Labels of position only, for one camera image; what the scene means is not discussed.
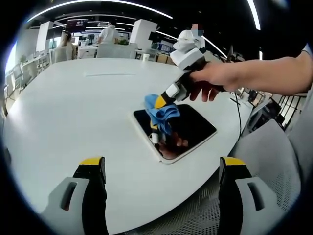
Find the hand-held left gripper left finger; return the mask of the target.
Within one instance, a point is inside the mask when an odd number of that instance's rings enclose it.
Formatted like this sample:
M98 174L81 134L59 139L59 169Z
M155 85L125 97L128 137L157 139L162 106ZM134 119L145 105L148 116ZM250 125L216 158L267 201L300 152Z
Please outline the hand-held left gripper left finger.
M45 222L59 235L107 235L105 158L83 160L48 196Z

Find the person's right hand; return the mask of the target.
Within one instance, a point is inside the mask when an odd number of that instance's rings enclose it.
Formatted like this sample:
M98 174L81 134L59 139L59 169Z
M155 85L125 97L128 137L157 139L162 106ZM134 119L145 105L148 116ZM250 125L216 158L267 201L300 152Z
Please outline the person's right hand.
M219 87L228 92L240 88L242 85L234 66L234 63L208 63L202 70L192 72L190 100L194 101L200 95L203 102L213 101L221 92Z

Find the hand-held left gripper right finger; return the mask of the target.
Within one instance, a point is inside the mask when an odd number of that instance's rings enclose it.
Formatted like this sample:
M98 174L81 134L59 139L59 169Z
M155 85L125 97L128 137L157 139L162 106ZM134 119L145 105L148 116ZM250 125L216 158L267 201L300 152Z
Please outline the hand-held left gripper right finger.
M266 235L281 219L277 196L246 164L220 157L220 235Z

